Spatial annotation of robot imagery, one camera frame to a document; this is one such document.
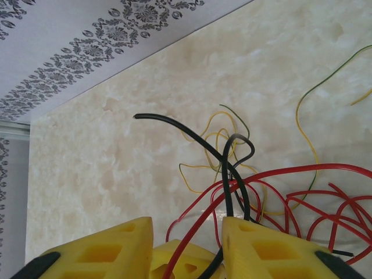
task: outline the yellow 3d printed part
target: yellow 3d printed part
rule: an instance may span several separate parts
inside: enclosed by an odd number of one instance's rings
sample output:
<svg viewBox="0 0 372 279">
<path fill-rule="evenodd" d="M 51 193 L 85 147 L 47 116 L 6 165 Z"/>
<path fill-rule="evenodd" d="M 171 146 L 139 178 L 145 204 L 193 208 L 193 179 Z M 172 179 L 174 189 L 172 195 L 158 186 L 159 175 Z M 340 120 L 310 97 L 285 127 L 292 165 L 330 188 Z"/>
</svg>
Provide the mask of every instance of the yellow 3d printed part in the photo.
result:
<svg viewBox="0 0 372 279">
<path fill-rule="evenodd" d="M 328 249 L 235 217 L 222 224 L 228 279 L 337 279 L 314 254 Z"/>
<path fill-rule="evenodd" d="M 169 259 L 176 250 L 180 240 L 172 240 L 152 251 L 149 279 L 162 279 Z M 208 267 L 215 254 L 194 244 L 188 244 L 173 270 L 171 279 L 195 279 Z M 224 267 L 221 265 L 212 275 L 212 279 L 224 279 Z"/>
<path fill-rule="evenodd" d="M 151 218 L 134 219 L 46 251 L 60 258 L 40 279 L 146 279 L 152 245 Z"/>
</svg>

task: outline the triangular hole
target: triangular hole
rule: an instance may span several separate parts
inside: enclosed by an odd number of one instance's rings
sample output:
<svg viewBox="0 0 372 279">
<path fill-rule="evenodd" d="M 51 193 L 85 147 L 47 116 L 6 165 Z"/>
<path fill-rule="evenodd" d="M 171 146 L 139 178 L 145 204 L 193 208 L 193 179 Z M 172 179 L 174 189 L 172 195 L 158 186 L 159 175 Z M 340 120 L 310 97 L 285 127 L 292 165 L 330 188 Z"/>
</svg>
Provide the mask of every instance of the triangular hole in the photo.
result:
<svg viewBox="0 0 372 279">
<path fill-rule="evenodd" d="M 193 264 L 186 263 L 185 268 L 187 273 L 193 273 L 196 269 L 198 269 L 197 266 L 194 266 Z"/>
</svg>

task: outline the gray damask pattern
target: gray damask pattern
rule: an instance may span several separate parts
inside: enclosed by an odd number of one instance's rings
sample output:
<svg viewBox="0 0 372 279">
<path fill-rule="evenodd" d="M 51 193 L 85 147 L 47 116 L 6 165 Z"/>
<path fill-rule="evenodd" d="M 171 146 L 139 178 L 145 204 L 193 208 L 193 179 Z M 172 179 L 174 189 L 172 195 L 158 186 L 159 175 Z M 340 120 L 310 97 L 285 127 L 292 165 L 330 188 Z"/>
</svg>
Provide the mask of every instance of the gray damask pattern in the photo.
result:
<svg viewBox="0 0 372 279">
<path fill-rule="evenodd" d="M 21 8 L 19 2 L 19 0 L 0 0 L 0 40 L 5 40 L 9 35 L 4 30 L 16 27 L 12 19 L 22 19 L 22 16 L 27 13 Z M 22 0 L 22 2 L 28 5 L 35 4 L 35 0 Z"/>
<path fill-rule="evenodd" d="M 9 156 L 9 148 L 6 146 L 9 145 L 9 141 L 4 138 L 0 138 L 0 212 L 5 209 L 5 187 L 6 182 L 5 179 L 7 178 L 8 171 L 5 169 L 5 167 L 8 165 L 8 161 L 5 160 L 6 157 Z M 2 233 L 4 232 L 4 229 L 2 227 L 2 223 L 5 222 L 5 214 L 0 214 L 0 248 L 2 246 L 3 238 L 1 237 Z M 1 271 L 1 256 L 2 253 L 0 252 L 0 271 Z"/>
<path fill-rule="evenodd" d="M 195 10 L 204 5 L 202 0 L 121 0 L 121 3 L 121 10 L 108 11 L 110 19 L 98 19 L 92 24 L 94 33 L 83 31 L 83 37 L 69 42 L 69 46 L 54 54 L 44 67 L 0 99 L 0 119 L 15 121 L 103 63 L 110 62 L 115 53 L 123 54 L 125 48 L 133 48 L 139 37 L 150 38 L 167 27 L 170 17 L 181 19 L 182 10 Z"/>
</svg>

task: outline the floral pattern border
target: floral pattern border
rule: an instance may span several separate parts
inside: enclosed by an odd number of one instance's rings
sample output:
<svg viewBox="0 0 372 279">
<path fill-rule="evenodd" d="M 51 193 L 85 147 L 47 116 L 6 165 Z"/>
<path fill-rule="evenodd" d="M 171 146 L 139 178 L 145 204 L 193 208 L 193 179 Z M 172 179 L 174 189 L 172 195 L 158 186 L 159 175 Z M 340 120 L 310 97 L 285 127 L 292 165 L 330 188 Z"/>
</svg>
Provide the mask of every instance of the floral pattern border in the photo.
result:
<svg viewBox="0 0 372 279">
<path fill-rule="evenodd" d="M 35 4 L 35 0 L 21 0 L 28 5 Z M 27 12 L 19 5 L 19 0 L 0 0 L 0 40 L 5 40 L 9 35 L 5 30 L 15 28 L 11 19 L 22 19 Z"/>
<path fill-rule="evenodd" d="M 0 99 L 0 120 L 15 121 L 48 98 L 102 67 L 105 62 L 133 48 L 139 38 L 150 38 L 179 20 L 183 10 L 196 10 L 203 0 L 121 0 L 122 7 L 110 9 L 109 19 L 93 23 L 94 32 L 85 30 L 69 46 L 54 54 L 15 89 Z"/>
<path fill-rule="evenodd" d="M 3 245 L 3 238 L 2 234 L 4 232 L 3 223 L 5 222 L 5 214 L 2 214 L 1 211 L 5 209 L 4 200 L 6 199 L 6 181 L 5 179 L 8 176 L 8 170 L 5 169 L 5 167 L 8 165 L 8 161 L 6 160 L 6 157 L 9 156 L 9 148 L 7 145 L 9 145 L 9 140 L 0 138 L 0 272 L 1 272 L 1 247 Z"/>
</svg>

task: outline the marble surface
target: marble surface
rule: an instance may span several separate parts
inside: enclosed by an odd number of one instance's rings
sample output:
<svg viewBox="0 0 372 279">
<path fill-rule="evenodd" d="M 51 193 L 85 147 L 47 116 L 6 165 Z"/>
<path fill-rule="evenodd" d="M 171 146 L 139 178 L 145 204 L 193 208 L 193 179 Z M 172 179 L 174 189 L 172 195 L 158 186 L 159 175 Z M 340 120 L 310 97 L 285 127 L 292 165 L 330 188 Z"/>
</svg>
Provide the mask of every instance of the marble surface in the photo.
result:
<svg viewBox="0 0 372 279">
<path fill-rule="evenodd" d="M 206 163 L 203 150 L 165 123 L 134 120 L 140 112 L 168 115 L 202 131 L 220 103 L 251 128 L 259 171 L 314 163 L 295 125 L 299 98 L 358 49 L 372 43 L 369 0 L 256 0 L 65 103 L 31 125 L 26 259 L 44 250 L 138 216 L 151 216 L 155 245 L 196 198 L 178 173 L 180 162 Z M 372 169 L 372 50 L 365 51 L 305 99 L 301 124 L 321 162 Z M 230 127 L 220 116 L 211 131 Z M 239 124 L 238 131 L 244 133 Z M 246 149 L 240 147 L 242 156 Z M 243 176 L 250 173 L 242 171 Z M 213 172 L 186 171 L 204 189 Z M 269 179 L 283 194 L 305 189 L 311 173 Z M 349 195 L 372 194 L 370 180 L 322 171 L 316 188 L 332 181 Z M 324 210 L 336 200 L 309 198 Z M 209 201 L 177 226 L 181 238 Z M 370 203 L 364 203 L 372 210 Z M 270 196 L 269 207 L 281 210 Z M 220 207 L 218 214 L 224 213 Z M 306 228 L 318 216 L 298 209 Z M 330 224 L 316 238 L 325 241 Z M 365 244 L 340 229 L 340 247 Z M 193 239 L 216 251 L 210 219 Z M 365 276 L 372 257 L 355 265 Z"/>
</svg>

